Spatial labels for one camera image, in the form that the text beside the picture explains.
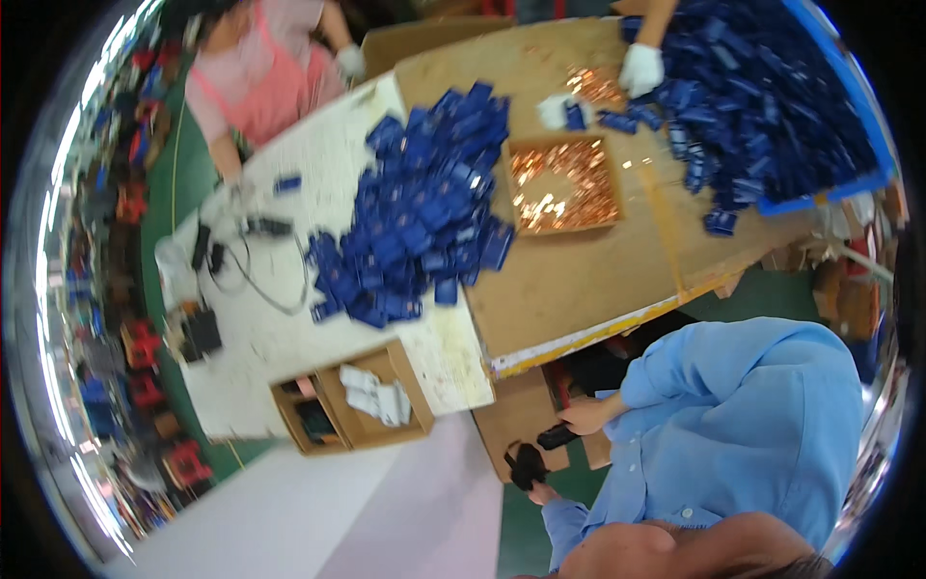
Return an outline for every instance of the pink apron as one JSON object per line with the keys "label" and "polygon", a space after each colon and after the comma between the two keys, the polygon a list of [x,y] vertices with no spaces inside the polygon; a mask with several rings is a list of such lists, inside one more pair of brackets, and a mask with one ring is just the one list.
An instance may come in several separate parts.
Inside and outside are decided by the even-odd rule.
{"label": "pink apron", "polygon": [[255,24],[273,51],[273,65],[241,102],[229,104],[205,75],[196,67],[190,69],[203,91],[219,105],[226,121],[257,148],[316,108],[344,94],[344,83],[331,53],[321,44],[311,43],[308,70],[302,70],[295,57],[273,40],[260,4],[254,4]]}

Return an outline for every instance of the white glove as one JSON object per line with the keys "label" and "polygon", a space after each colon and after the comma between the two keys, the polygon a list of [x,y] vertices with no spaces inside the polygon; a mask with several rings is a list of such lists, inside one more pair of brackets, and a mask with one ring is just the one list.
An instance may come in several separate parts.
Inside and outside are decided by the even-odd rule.
{"label": "white glove", "polygon": [[624,57],[618,84],[630,98],[637,98],[658,87],[665,74],[661,50],[646,44],[631,44]]}
{"label": "white glove", "polygon": [[363,53],[356,44],[345,46],[338,51],[335,59],[338,61],[338,67],[341,68],[342,74],[348,79],[363,79],[367,76],[367,63],[363,59]]}

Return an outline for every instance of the pink shirt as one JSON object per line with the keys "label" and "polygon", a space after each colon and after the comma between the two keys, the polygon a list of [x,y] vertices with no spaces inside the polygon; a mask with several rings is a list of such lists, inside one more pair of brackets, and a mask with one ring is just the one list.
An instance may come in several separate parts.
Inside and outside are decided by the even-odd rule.
{"label": "pink shirt", "polygon": [[[259,0],[273,39],[290,51],[303,69],[311,56],[308,34],[321,18],[323,0]],[[261,38],[258,27],[251,30],[234,47],[221,53],[196,55],[194,66],[219,91],[226,102],[234,105],[257,85],[273,66],[273,52]],[[221,107],[203,90],[193,76],[186,79],[186,104],[199,124],[207,143],[212,143],[230,129]]]}

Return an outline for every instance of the copper part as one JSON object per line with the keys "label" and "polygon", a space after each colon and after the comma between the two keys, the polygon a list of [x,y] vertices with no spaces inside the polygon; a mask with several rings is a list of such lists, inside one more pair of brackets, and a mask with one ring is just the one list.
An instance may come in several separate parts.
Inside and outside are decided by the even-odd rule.
{"label": "copper part", "polygon": [[623,105],[627,99],[618,87],[618,70],[614,67],[597,69],[569,67],[566,88],[590,103]]}
{"label": "copper part", "polygon": [[[603,146],[600,139],[579,141],[512,156],[511,174],[518,190],[513,203],[521,226],[532,231],[561,230],[615,220],[619,211]],[[571,187],[565,191],[552,187],[542,198],[526,199],[521,189],[545,172],[566,177]]]}

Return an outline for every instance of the hand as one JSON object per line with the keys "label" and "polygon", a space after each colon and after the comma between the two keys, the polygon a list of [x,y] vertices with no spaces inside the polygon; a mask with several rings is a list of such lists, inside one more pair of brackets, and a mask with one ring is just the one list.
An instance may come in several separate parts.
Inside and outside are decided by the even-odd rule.
{"label": "hand", "polygon": [[627,91],[630,98],[637,98],[652,92],[665,77],[662,67],[662,51],[648,44],[631,44],[624,57],[618,84]]}
{"label": "hand", "polygon": [[542,507],[551,500],[562,497],[557,491],[553,490],[552,486],[534,481],[533,488],[531,489],[531,492],[527,494],[527,498],[529,498],[533,504],[540,505]]}
{"label": "hand", "polygon": [[360,47],[356,44],[350,44],[339,50],[335,59],[345,77],[363,79],[367,76],[367,63],[363,59]]}
{"label": "hand", "polygon": [[594,434],[601,430],[611,415],[607,404],[597,398],[577,398],[572,406],[559,412],[557,418],[569,423],[569,428],[579,436]]}

